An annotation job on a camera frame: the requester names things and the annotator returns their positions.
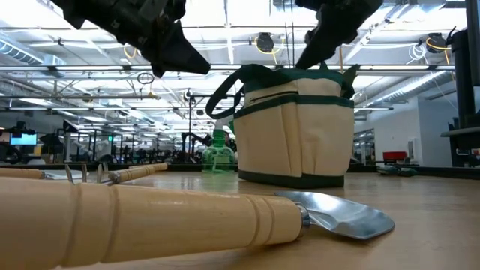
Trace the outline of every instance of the canvas tote bag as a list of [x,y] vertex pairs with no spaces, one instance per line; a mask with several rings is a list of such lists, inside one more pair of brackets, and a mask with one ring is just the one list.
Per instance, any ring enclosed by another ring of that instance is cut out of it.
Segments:
[[[234,107],[213,114],[236,80]],[[238,176],[289,188],[344,186],[353,147],[353,101],[341,73],[244,65],[211,96],[213,119],[234,114]],[[244,94],[244,105],[236,112]]]

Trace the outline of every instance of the desk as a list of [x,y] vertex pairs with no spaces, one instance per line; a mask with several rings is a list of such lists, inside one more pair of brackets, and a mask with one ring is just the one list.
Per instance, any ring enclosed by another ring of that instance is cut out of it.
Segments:
[[[125,184],[241,194],[286,190],[238,180],[235,174],[199,172],[162,172]],[[289,244],[75,269],[480,269],[480,181],[359,173],[347,175],[344,189],[317,191],[382,209],[396,228],[370,241],[353,241],[312,227],[304,238]]]

